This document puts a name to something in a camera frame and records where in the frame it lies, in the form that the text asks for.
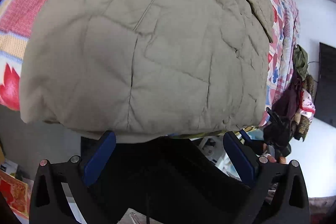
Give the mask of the person's right hand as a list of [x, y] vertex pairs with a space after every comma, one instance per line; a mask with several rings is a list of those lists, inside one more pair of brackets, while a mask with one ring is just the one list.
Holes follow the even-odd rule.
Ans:
[[277, 162], [280, 164], [286, 164], [286, 158], [283, 156], [276, 156], [276, 150], [272, 145], [263, 144], [262, 156], [266, 157], [269, 162]]

